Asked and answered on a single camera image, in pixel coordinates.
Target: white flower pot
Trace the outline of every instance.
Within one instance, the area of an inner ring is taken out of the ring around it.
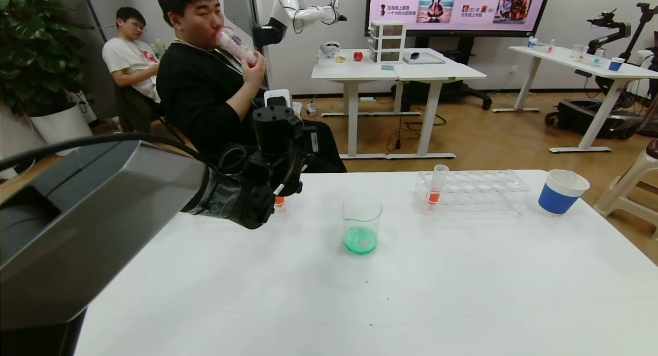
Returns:
[[[48,145],[93,135],[77,104],[63,112],[42,117],[30,117],[30,121],[39,130]],[[67,156],[74,150],[64,150],[58,152],[57,155]]]

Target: potted plant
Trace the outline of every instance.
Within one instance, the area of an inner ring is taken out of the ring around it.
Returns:
[[[0,99],[28,115],[49,144],[92,135],[66,95],[89,92],[78,55],[84,43],[72,32],[93,28],[69,22],[72,10],[62,0],[0,0]]]

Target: blue cup on table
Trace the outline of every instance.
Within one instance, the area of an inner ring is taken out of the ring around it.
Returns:
[[[617,72],[619,68],[621,68],[621,65],[624,63],[624,60],[622,58],[612,58],[610,59],[610,66],[608,67],[609,70],[614,70]]]
[[[563,215],[588,189],[590,183],[578,173],[553,169],[548,172],[539,205],[550,213]]]

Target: white t-shirt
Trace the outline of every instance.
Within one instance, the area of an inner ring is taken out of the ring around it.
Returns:
[[[141,41],[126,41],[115,37],[103,46],[103,60],[110,73],[127,68],[127,73],[132,74],[147,69],[158,63],[151,47]],[[160,103],[160,96],[155,89],[155,76],[148,77],[138,84],[132,85],[142,95]]]

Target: green liquid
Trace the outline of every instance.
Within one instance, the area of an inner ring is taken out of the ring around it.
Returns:
[[[350,227],[343,239],[345,248],[355,255],[367,255],[377,248],[377,236],[367,227]]]

